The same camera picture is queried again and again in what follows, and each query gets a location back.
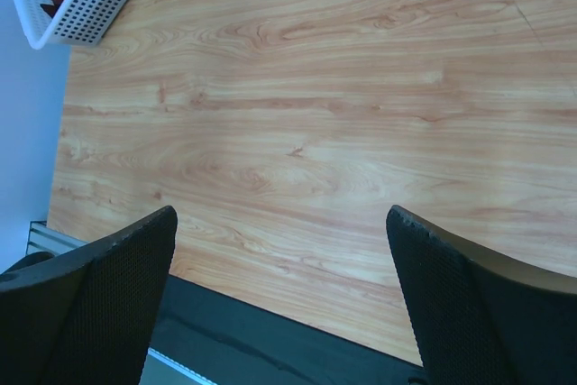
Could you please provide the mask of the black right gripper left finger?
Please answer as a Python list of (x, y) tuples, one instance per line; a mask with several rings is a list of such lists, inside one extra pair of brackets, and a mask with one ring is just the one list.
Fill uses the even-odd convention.
[(137, 384), (176, 244), (165, 206), (1, 275), (3, 384)]

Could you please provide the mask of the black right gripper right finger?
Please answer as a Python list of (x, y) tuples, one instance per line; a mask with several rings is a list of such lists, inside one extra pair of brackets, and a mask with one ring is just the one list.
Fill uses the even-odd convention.
[(452, 234), (401, 206), (389, 248), (431, 384), (574, 384), (576, 279)]

